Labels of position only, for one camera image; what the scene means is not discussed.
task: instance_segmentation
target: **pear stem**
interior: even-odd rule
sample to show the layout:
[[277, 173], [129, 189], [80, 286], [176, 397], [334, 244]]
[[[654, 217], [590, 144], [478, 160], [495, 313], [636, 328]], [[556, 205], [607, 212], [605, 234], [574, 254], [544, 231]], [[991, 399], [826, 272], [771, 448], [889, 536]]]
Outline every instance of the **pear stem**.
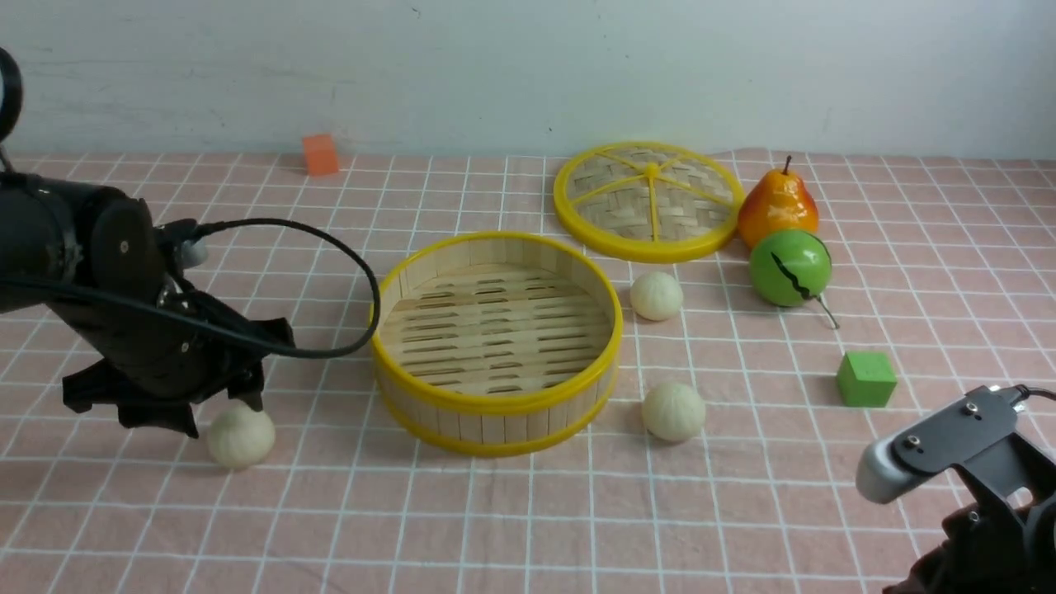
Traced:
[[840, 330], [840, 322], [836, 321], [836, 317], [829, 311], [829, 307], [825, 304], [825, 300], [822, 299], [822, 296], [818, 295], [817, 297], [814, 297], [814, 299], [817, 299], [817, 302], [822, 305], [822, 309], [825, 310], [825, 313], [829, 314], [829, 319], [832, 320], [832, 329]]

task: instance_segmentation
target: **fake pear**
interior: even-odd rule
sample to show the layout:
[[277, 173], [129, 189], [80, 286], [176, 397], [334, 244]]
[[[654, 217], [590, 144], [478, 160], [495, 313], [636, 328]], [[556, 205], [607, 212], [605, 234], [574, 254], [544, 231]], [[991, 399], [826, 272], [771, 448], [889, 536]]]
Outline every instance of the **fake pear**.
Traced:
[[784, 169], [768, 171], [749, 192], [737, 214], [737, 233], [749, 249], [782, 229], [817, 233], [817, 204], [803, 178], [789, 169], [791, 164], [792, 155], [789, 155]]

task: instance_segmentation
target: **white wall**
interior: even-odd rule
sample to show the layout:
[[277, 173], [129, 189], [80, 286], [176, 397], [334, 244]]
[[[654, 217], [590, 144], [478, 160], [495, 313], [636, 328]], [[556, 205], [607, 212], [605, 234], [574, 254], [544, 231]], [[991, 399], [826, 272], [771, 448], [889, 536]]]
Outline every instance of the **white wall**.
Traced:
[[23, 150], [1056, 157], [1056, 0], [3, 0]]

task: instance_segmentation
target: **bamboo steamer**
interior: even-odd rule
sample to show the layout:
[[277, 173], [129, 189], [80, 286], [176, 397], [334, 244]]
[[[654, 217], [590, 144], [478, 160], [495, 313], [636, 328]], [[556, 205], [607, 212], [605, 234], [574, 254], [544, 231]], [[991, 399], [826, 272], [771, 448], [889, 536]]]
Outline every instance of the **bamboo steamer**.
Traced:
[[660, 143], [617, 143], [572, 157], [553, 183], [558, 220], [587, 247], [671, 264], [713, 254], [737, 234], [744, 191], [717, 161]]
[[604, 273], [544, 237], [454, 237], [381, 283], [375, 377], [423, 442], [516, 456], [582, 430], [608, 401], [623, 316]]

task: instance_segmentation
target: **green block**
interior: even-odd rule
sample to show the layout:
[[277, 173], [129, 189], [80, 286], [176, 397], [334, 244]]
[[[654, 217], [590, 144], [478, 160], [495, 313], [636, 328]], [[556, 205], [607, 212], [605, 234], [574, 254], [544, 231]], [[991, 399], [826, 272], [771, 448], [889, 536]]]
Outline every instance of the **green block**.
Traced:
[[894, 393], [899, 379], [884, 353], [850, 351], [836, 372], [840, 396], [846, 406], [883, 408]]

